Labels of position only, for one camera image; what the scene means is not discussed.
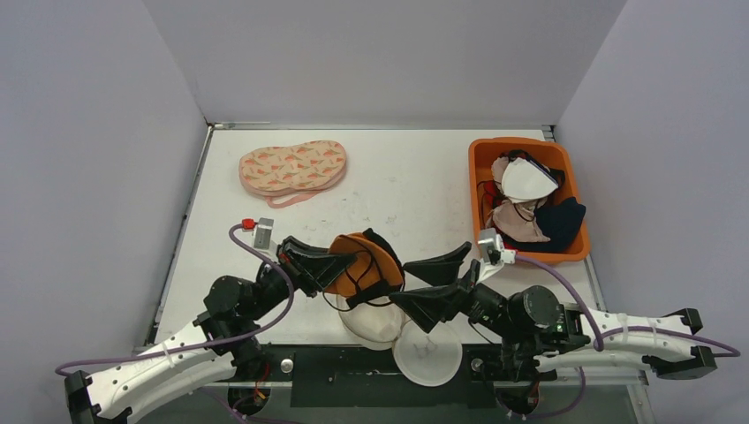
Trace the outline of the round white mesh laundry bag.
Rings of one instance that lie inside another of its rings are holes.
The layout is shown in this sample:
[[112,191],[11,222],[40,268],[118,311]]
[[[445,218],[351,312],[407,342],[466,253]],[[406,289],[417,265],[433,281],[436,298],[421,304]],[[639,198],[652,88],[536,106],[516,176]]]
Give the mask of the round white mesh laundry bag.
[[353,340],[373,351],[391,352],[397,369],[409,381],[438,387],[458,374],[463,346],[450,326],[439,323],[427,333],[395,305],[350,307],[340,295],[335,301],[342,325]]

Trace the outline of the floral mesh laundry bag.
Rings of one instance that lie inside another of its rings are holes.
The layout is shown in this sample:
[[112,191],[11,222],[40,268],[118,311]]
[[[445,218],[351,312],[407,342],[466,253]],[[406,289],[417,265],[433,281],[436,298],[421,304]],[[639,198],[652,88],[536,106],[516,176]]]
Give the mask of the floral mesh laundry bag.
[[239,159],[238,180],[271,208],[287,208],[312,199],[343,179],[348,155],[337,141],[257,148]]

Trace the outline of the beige pink lace bra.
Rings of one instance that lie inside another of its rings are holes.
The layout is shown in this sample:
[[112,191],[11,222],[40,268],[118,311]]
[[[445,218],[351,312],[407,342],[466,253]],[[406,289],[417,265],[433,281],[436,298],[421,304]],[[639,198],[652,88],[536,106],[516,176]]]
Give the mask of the beige pink lace bra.
[[537,224],[535,212],[549,201],[549,197],[513,203],[504,193],[502,177],[509,165],[507,156],[501,156],[491,165],[493,187],[496,189],[496,205],[487,214],[486,223],[492,223],[504,238],[519,243],[547,243],[551,240]]

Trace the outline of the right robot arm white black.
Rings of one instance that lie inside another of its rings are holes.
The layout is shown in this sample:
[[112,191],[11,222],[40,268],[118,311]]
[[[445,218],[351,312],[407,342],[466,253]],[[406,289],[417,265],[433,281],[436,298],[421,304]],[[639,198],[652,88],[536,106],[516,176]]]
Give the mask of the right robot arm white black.
[[[464,244],[448,254],[407,262],[404,270],[427,286],[391,293],[389,299],[426,333],[462,314],[499,336],[496,360],[484,361],[499,380],[544,379],[558,368],[573,367],[630,367],[665,380],[692,380],[717,368],[712,344],[697,335],[702,323],[695,309],[655,318],[594,310],[550,266],[496,241],[483,245],[481,258],[460,276],[469,249]],[[510,296],[486,285],[488,277],[518,261],[546,270],[573,303],[564,304],[542,285]]]

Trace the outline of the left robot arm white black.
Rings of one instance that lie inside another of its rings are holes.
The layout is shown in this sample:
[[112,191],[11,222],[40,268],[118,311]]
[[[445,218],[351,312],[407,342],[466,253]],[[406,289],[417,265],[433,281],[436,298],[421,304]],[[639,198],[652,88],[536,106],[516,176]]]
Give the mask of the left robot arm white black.
[[313,297],[325,291],[356,260],[286,238],[276,259],[262,260],[255,280],[220,276],[204,298],[204,312],[174,335],[142,354],[105,360],[107,369],[82,370],[64,379],[73,423],[134,423],[157,407],[212,382],[249,381],[263,369],[257,335],[279,323],[259,325],[279,305],[288,313],[297,290]]

